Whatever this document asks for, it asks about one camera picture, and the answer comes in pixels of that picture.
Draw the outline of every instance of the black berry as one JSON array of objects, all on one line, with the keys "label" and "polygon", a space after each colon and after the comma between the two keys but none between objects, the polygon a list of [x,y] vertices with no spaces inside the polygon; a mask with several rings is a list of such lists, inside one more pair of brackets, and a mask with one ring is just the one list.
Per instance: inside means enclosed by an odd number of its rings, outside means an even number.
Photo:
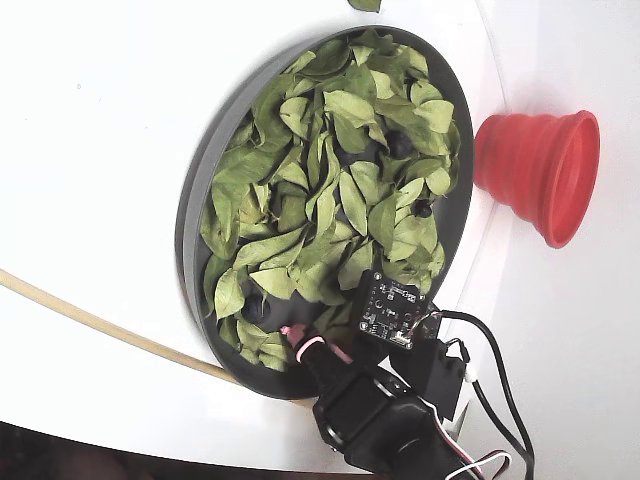
[{"label": "black berry", "polygon": [[244,302],[244,307],[242,307],[242,316],[247,322],[253,324],[264,322],[269,318],[270,313],[271,307],[269,306],[269,302],[265,301],[264,305],[262,304],[262,295],[249,295]]}]

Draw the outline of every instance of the white surface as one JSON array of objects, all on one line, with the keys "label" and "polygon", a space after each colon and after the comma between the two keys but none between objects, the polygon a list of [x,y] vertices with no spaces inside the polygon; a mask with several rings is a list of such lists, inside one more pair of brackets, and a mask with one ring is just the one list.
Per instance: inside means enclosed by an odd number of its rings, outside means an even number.
[{"label": "white surface", "polygon": [[[536,478],[635,477],[640,2],[487,3],[513,109],[587,109],[601,128],[600,171],[582,227],[556,251],[529,224],[514,222],[493,319],[536,447]],[[488,355],[480,378],[507,419]],[[506,443],[475,402],[461,440],[475,455]],[[516,461],[505,478],[522,479],[522,471]]]},{"label": "white surface", "polygon": [[[3,3],[0,266],[214,362],[184,306],[173,257],[175,212],[200,136],[265,57],[303,35],[370,22],[411,30],[438,48],[476,127],[503,110],[472,0],[387,0],[380,15],[356,12],[346,0],[321,8],[300,0]],[[437,298],[442,307],[458,303],[492,204],[474,193]],[[487,275],[499,278],[500,269]],[[0,295],[0,380],[12,386],[0,398],[0,420],[185,460],[345,468],[321,445],[309,412]]]}]

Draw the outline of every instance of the pile of leaves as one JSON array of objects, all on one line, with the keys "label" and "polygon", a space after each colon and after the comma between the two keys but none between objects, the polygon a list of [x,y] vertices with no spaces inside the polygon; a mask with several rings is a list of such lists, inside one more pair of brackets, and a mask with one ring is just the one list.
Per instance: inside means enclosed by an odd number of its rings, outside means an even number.
[{"label": "pile of leaves", "polygon": [[445,261],[430,206],[458,171],[452,114],[425,57],[375,30],[304,53],[265,87],[201,219],[209,313],[246,360],[282,370],[290,355],[244,318],[251,291],[326,305],[315,326],[338,344],[365,270],[429,291]]}]

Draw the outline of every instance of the green leaf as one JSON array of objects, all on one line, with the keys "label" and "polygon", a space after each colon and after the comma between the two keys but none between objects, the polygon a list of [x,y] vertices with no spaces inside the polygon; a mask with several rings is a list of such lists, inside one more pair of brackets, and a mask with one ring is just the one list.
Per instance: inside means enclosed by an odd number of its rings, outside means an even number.
[{"label": "green leaf", "polygon": [[369,232],[386,251],[390,251],[393,246],[396,198],[397,193],[393,193],[373,207],[369,213]]},{"label": "green leaf", "polygon": [[309,124],[301,123],[307,110],[309,100],[304,97],[294,97],[285,101],[280,106],[280,118],[293,133],[304,139],[309,138]]},{"label": "green leaf", "polygon": [[289,232],[307,223],[304,207],[307,201],[304,197],[286,195],[282,197],[282,212],[278,219],[278,231]]},{"label": "green leaf", "polygon": [[398,225],[402,220],[411,215],[411,207],[406,206],[402,207],[399,210],[396,210],[396,225]]},{"label": "green leaf", "polygon": [[376,12],[380,11],[380,3],[382,0],[349,0],[349,3],[356,10],[362,10],[363,12]]},{"label": "green leaf", "polygon": [[209,311],[205,317],[211,315],[211,312],[215,309],[215,303],[213,301],[213,293],[216,289],[216,283],[220,276],[230,267],[230,263],[218,258],[215,254],[209,257],[207,266],[204,269],[204,280],[202,282],[202,288],[204,290],[204,298],[207,301]]},{"label": "green leaf", "polygon": [[380,168],[373,162],[354,162],[349,167],[367,205],[376,205],[389,193],[389,186],[381,182]]},{"label": "green leaf", "polygon": [[413,103],[400,97],[378,100],[376,113],[385,118],[387,124],[392,123],[411,139],[413,146],[424,155],[443,155],[449,152],[443,135],[429,129],[427,120],[415,113]]},{"label": "green leaf", "polygon": [[236,351],[240,351],[240,339],[238,338],[237,322],[233,317],[227,317],[220,320],[220,338],[231,345]]},{"label": "green leaf", "polygon": [[371,70],[381,72],[389,76],[391,82],[391,90],[401,97],[406,97],[407,87],[405,80],[407,78],[407,69],[409,68],[409,52],[399,51],[394,55],[371,54],[367,60],[367,66]]},{"label": "green leaf", "polygon": [[424,179],[416,178],[407,183],[400,189],[400,195],[396,203],[396,208],[406,207],[416,201],[420,192],[422,192],[422,186],[424,185]]},{"label": "green leaf", "polygon": [[282,98],[294,83],[292,74],[281,74],[267,85],[253,103],[251,111],[260,136],[257,145],[265,152],[277,152],[291,141],[291,131],[280,119]]},{"label": "green leaf", "polygon": [[420,159],[413,162],[407,169],[407,180],[427,178],[439,168],[442,168],[442,162],[437,158]]},{"label": "green leaf", "polygon": [[231,238],[231,227],[238,217],[240,205],[249,193],[249,185],[232,185],[217,183],[211,186],[211,196],[216,217],[220,222],[222,237],[225,241]]},{"label": "green leaf", "polygon": [[316,58],[311,60],[301,71],[308,77],[320,77],[335,73],[347,63],[351,50],[345,40],[333,39],[324,43],[316,52]]},{"label": "green leaf", "polygon": [[260,264],[260,270],[267,270],[270,268],[278,268],[278,267],[288,267],[293,262],[295,262],[298,255],[302,251],[302,247],[304,246],[304,239],[299,241],[296,245],[291,247],[289,250],[285,250],[282,253],[279,253],[275,257],[270,258],[266,262],[262,262]]},{"label": "green leaf", "polygon": [[260,211],[262,213],[267,213],[267,209],[269,207],[269,197],[271,196],[271,190],[269,189],[269,185],[251,185],[253,192],[256,195],[256,199],[258,200],[258,206],[260,207]]},{"label": "green leaf", "polygon": [[247,322],[242,314],[236,314],[237,331],[242,351],[258,352],[263,343],[269,338],[269,334],[263,332],[258,326]]},{"label": "green leaf", "polygon": [[296,83],[294,83],[291,87],[287,89],[287,91],[284,94],[284,98],[285,100],[288,100],[293,97],[299,97],[303,93],[306,93],[309,90],[312,90],[315,85],[316,85],[316,82],[314,82],[310,78],[306,78],[306,77],[301,78],[300,80],[298,80]]},{"label": "green leaf", "polygon": [[320,284],[328,274],[328,267],[323,263],[314,265],[311,269],[303,271],[296,264],[289,270],[291,279],[296,283],[296,289],[302,297],[310,303],[319,302],[322,299]]},{"label": "green leaf", "polygon": [[371,75],[376,82],[377,97],[383,100],[393,97],[394,93],[391,90],[391,78],[389,78],[389,75],[375,70],[371,70]]},{"label": "green leaf", "polygon": [[371,242],[365,243],[356,250],[345,262],[338,273],[338,282],[342,290],[351,290],[360,283],[360,277],[365,270],[371,268],[373,263],[373,245]]},{"label": "green leaf", "polygon": [[258,223],[263,217],[257,197],[253,191],[249,192],[240,204],[240,223]]},{"label": "green leaf", "polygon": [[344,212],[353,225],[353,228],[362,235],[367,236],[367,206],[364,198],[358,190],[353,177],[347,172],[340,175],[340,199]]},{"label": "green leaf", "polygon": [[384,145],[387,151],[389,151],[389,145],[387,145],[387,139],[384,136],[384,132],[382,131],[382,127],[378,123],[378,121],[374,121],[369,124],[369,138],[375,140],[381,145]]},{"label": "green leaf", "polygon": [[250,273],[249,276],[268,293],[283,300],[289,300],[296,289],[285,267],[259,270]]},{"label": "green leaf", "polygon": [[366,100],[343,90],[324,93],[326,112],[337,113],[354,128],[375,122],[373,107]]},{"label": "green leaf", "polygon": [[269,341],[267,340],[265,343],[263,343],[260,346],[260,351],[261,351],[260,358],[262,358],[262,354],[264,353],[271,357],[277,358],[281,362],[286,362],[288,360],[287,347],[285,347],[282,343],[268,343],[268,342]]},{"label": "green leaf", "polygon": [[305,190],[309,190],[307,175],[304,173],[304,170],[302,170],[302,167],[297,163],[290,163],[286,167],[279,169],[277,176],[282,180],[295,185],[300,185]]},{"label": "green leaf", "polygon": [[416,115],[427,120],[429,128],[438,133],[449,133],[453,118],[453,104],[446,100],[430,100],[415,110]]},{"label": "green leaf", "polygon": [[429,271],[432,276],[438,275],[442,271],[442,267],[444,267],[444,248],[442,248],[442,244],[438,243],[438,246],[435,248],[433,253],[431,254],[431,263],[429,264]]},{"label": "green leaf", "polygon": [[237,270],[230,268],[218,280],[214,305],[219,319],[233,315],[244,306],[244,294],[238,275]]},{"label": "green leaf", "polygon": [[430,100],[442,100],[442,95],[436,87],[429,83],[429,80],[419,79],[411,86],[411,101],[419,106]]},{"label": "green leaf", "polygon": [[[325,151],[327,153],[326,175],[322,183],[317,188],[316,192],[311,196],[311,198],[309,198],[309,200],[307,200],[305,211],[307,213],[307,218],[309,220],[313,218],[313,212],[316,206],[316,202],[318,201],[318,198],[320,197],[320,195],[322,195],[324,191],[329,187],[331,187],[331,193],[333,193],[333,189],[335,187],[334,181],[336,180],[336,176],[340,173],[340,160],[338,160],[338,157],[336,156],[333,150],[333,137],[327,136],[324,142],[324,146],[325,146]],[[328,198],[325,198],[323,202],[325,211],[327,211],[326,206],[329,203],[330,201],[328,200]]]},{"label": "green leaf", "polygon": [[383,37],[375,29],[369,28],[359,37],[351,41],[351,45],[365,46],[376,50],[380,55],[390,55],[396,51],[398,45],[393,42],[391,35]]},{"label": "green leaf", "polygon": [[309,176],[309,185],[312,189],[318,186],[320,182],[320,160],[324,151],[324,142],[329,135],[328,132],[322,132],[313,138],[307,155],[307,174]]},{"label": "green leaf", "polygon": [[236,129],[236,133],[233,134],[231,140],[227,144],[226,150],[244,145],[251,138],[253,133],[253,120],[250,115],[247,115]]},{"label": "green leaf", "polygon": [[333,238],[331,239],[331,243],[343,242],[345,240],[350,240],[353,238],[353,230],[346,223],[337,221],[336,222],[336,230],[333,234]]},{"label": "green leaf", "polygon": [[[289,128],[282,123],[280,117],[278,117],[278,123],[281,123],[289,132]],[[280,152],[268,153],[250,144],[242,145],[222,155],[213,181],[218,184],[227,184],[229,188],[232,188],[231,185],[257,183],[281,161]]]},{"label": "green leaf", "polygon": [[252,365],[258,365],[258,363],[260,363],[260,357],[258,357],[258,353],[248,348],[243,347],[242,350],[240,350],[240,356]]},{"label": "green leaf", "polygon": [[334,181],[318,197],[316,202],[316,235],[322,235],[326,232],[334,220],[336,200],[333,196],[333,191],[335,188],[336,182]]},{"label": "green leaf", "polygon": [[422,237],[420,239],[420,244],[429,253],[432,253],[438,244],[438,232],[436,231],[435,217],[433,215],[429,215],[427,218],[418,217],[418,221],[422,225]]},{"label": "green leaf", "polygon": [[[285,352],[284,347],[278,347],[277,350]],[[265,367],[270,368],[271,370],[276,370],[278,372],[284,372],[286,370],[286,361],[275,355],[269,355],[263,351],[258,355],[258,359]]]},{"label": "green leaf", "polygon": [[334,127],[338,143],[348,153],[362,153],[370,140],[364,128],[356,128],[351,122],[338,114],[333,115]]},{"label": "green leaf", "polygon": [[447,171],[440,167],[426,177],[427,186],[436,195],[444,195],[449,191],[451,178]]},{"label": "green leaf", "polygon": [[238,245],[239,228],[240,223],[236,218],[231,224],[229,240],[225,240],[213,205],[209,199],[207,199],[202,211],[202,218],[200,219],[200,235],[216,256],[225,260],[233,257]]},{"label": "green leaf", "polygon": [[398,50],[401,52],[407,50],[409,52],[409,66],[413,69],[412,73],[418,76],[429,77],[429,67],[427,66],[427,59],[424,58],[417,50],[406,45],[399,45]]},{"label": "green leaf", "polygon": [[344,87],[325,89],[324,91],[344,90],[366,100],[370,104],[376,101],[376,81],[366,65],[351,65],[344,74]]},{"label": "green leaf", "polygon": [[238,251],[233,268],[238,269],[245,265],[256,265],[291,248],[298,242],[303,228],[296,228],[292,232],[283,235],[247,243]]},{"label": "green leaf", "polygon": [[311,51],[305,52],[302,55],[300,55],[295,62],[293,62],[289,67],[287,67],[284,73],[298,73],[300,70],[306,67],[309,64],[309,62],[314,58],[316,58],[315,53]]},{"label": "green leaf", "polygon": [[354,45],[351,47],[353,50],[353,56],[356,58],[356,65],[364,65],[369,58],[369,55],[374,51],[371,47]]},{"label": "green leaf", "polygon": [[271,237],[274,231],[267,223],[241,223],[239,235],[248,240],[262,240]]},{"label": "green leaf", "polygon": [[409,257],[420,244],[422,233],[422,225],[416,217],[409,215],[402,220],[393,231],[393,247],[391,250],[385,250],[387,257],[392,262],[404,260]]}]

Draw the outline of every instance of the black cable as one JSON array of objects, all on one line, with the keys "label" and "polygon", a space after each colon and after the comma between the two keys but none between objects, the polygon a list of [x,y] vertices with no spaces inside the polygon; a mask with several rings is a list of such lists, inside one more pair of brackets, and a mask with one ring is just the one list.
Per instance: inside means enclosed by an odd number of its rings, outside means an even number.
[{"label": "black cable", "polygon": [[[489,342],[489,346],[491,347],[491,350],[493,351],[493,355],[496,359],[496,364],[498,366],[498,374],[500,375],[500,383],[502,384],[502,391],[504,392],[507,405],[509,406],[509,411],[511,412],[511,416],[513,417],[513,420],[515,421],[516,426],[518,427],[518,431],[522,436],[522,440],[524,441],[524,450],[528,458],[530,458],[528,462],[525,460],[525,463],[527,463],[527,473],[525,478],[526,480],[533,480],[533,471],[534,471],[534,465],[535,465],[535,452],[533,449],[533,444],[531,443],[531,437],[529,437],[527,428],[525,427],[524,422],[522,421],[522,417],[520,417],[520,413],[518,412],[518,409],[516,407],[515,400],[513,399],[513,394],[511,393],[511,387],[509,386],[509,381],[507,379],[507,371],[504,366],[504,360],[502,359],[502,354],[500,353],[500,347],[498,346],[498,342],[496,341],[496,338],[493,336],[493,333],[491,332],[491,330],[489,330],[489,327],[487,327],[484,324],[484,322],[474,317],[473,315],[469,315],[468,313],[463,313],[463,312],[454,312],[451,310],[442,310],[440,314],[445,318],[462,320],[464,322],[474,325],[487,338],[487,341]],[[498,417],[495,415],[495,412],[493,412],[493,415],[495,420],[498,420],[498,422],[500,422]],[[493,423],[495,423],[496,427],[498,427],[498,423],[496,423],[495,420],[492,418]]]},{"label": "black cable", "polygon": [[529,452],[526,451],[526,449],[522,446],[522,444],[518,441],[518,439],[514,437],[511,431],[498,418],[498,415],[496,415],[496,412],[493,410],[493,408],[491,408],[491,405],[489,404],[489,401],[487,400],[487,397],[485,396],[484,391],[480,386],[480,382],[478,381],[473,382],[473,389],[475,390],[476,395],[478,396],[480,405],[482,405],[482,408],[484,408],[484,411],[487,413],[487,416],[491,419],[491,421],[496,426],[498,431],[507,440],[507,442],[509,442],[509,444],[514,448],[514,450],[518,453],[518,455],[522,457],[525,464],[527,465],[527,470],[533,468],[532,466],[530,466],[533,463],[533,458],[531,458],[531,455],[529,455]]}]

